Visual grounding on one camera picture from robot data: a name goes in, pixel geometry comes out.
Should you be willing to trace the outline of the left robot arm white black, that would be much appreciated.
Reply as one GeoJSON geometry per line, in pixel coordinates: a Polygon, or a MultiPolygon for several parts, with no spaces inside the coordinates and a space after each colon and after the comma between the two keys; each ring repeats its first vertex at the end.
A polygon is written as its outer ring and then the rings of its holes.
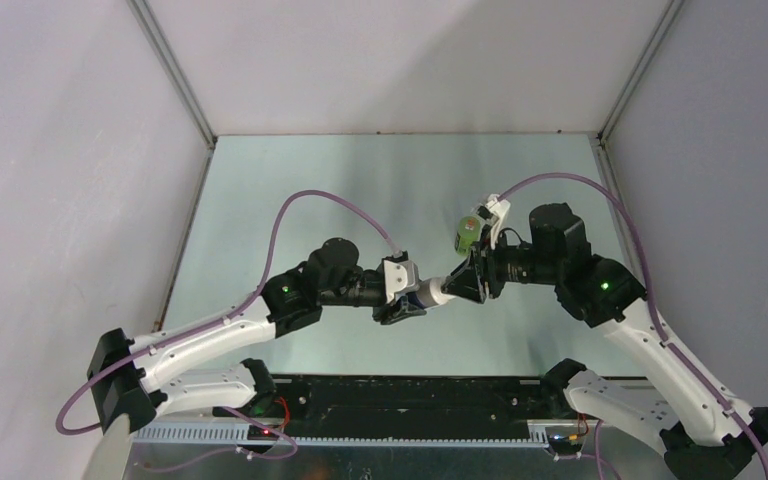
{"type": "Polygon", "coordinates": [[[375,269],[358,260],[352,242],[332,238],[270,278],[240,312],[134,338],[121,328],[106,332],[87,372],[100,428],[125,415],[136,431],[166,414],[211,407],[264,416],[275,406],[276,390],[263,361],[214,371],[203,364],[311,326],[329,306],[368,307],[381,325],[423,314],[418,293],[426,284],[407,254],[385,257],[375,269]]]}

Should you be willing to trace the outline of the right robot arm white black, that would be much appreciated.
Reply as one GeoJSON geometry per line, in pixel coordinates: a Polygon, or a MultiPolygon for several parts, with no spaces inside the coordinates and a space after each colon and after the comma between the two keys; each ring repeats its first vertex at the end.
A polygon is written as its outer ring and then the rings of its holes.
{"type": "Polygon", "coordinates": [[[509,203],[491,199],[464,216],[455,234],[463,262],[440,291],[482,303],[505,285],[551,287],[562,308],[633,359],[657,391],[648,398],[572,359],[542,379],[545,411],[574,411],[621,430],[658,453],[678,479],[733,479],[768,442],[768,407],[731,392],[674,334],[647,289],[620,262],[595,254],[583,220],[564,203],[529,216],[531,237],[503,234],[509,203]]]}

